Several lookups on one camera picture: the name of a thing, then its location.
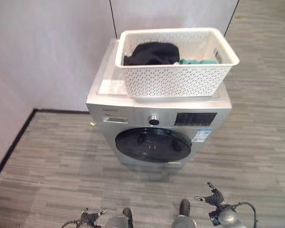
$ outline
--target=brand logo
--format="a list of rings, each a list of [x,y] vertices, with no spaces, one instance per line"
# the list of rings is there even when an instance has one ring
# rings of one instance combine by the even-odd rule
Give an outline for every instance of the brand logo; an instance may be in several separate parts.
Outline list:
[[[118,110],[117,110],[117,109],[108,109],[108,108],[103,108],[102,110],[103,110],[103,111],[105,111],[105,112],[118,112]]]

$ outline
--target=gray carpet floor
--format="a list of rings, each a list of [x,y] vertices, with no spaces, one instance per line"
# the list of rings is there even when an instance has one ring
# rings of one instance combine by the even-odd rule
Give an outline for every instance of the gray carpet floor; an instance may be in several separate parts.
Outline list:
[[[0,228],[60,227],[83,208],[131,207],[135,226],[170,227],[180,200],[198,227],[209,205],[193,200],[215,183],[226,201],[253,203],[258,227],[285,228],[285,0],[240,0],[227,33],[240,58],[225,79],[233,111],[193,160],[173,173],[119,163],[87,114],[37,113],[0,174]],[[252,227],[248,207],[238,209]]]

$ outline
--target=door glass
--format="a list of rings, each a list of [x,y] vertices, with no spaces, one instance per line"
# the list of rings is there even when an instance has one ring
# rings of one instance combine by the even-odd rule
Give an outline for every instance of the door glass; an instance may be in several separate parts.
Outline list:
[[[186,136],[161,128],[136,128],[116,137],[123,154],[142,161],[173,162],[187,157],[191,141]]]

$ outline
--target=laundry basket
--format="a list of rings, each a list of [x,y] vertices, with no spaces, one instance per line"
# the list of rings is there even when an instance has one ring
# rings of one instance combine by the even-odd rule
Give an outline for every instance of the laundry basket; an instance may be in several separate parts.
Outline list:
[[[172,43],[182,59],[216,60],[217,64],[124,66],[124,56],[147,42]],[[239,59],[214,28],[172,28],[124,31],[115,65],[130,97],[211,96]]]

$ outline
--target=washing machine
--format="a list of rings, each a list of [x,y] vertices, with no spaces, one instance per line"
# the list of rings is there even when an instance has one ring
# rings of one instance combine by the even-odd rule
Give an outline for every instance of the washing machine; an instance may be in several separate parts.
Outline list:
[[[110,42],[87,97],[93,120],[122,164],[184,166],[227,119],[225,85],[211,97],[133,99],[114,67],[117,46]]]

